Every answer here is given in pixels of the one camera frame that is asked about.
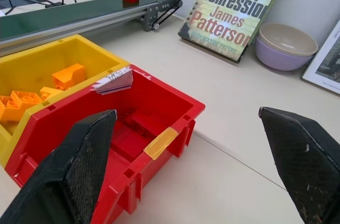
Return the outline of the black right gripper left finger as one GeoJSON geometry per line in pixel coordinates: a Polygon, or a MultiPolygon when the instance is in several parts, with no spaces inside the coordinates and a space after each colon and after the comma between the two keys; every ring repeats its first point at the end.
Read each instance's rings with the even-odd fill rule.
{"type": "Polygon", "coordinates": [[[1,223],[90,223],[116,120],[116,110],[106,110],[76,122],[20,189],[1,223]]]}

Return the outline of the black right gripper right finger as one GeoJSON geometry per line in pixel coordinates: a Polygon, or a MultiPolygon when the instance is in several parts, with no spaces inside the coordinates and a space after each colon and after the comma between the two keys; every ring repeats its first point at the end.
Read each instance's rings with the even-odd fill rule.
{"type": "Polygon", "coordinates": [[[304,223],[339,223],[339,143],[315,120],[259,109],[277,172],[304,223]]]}

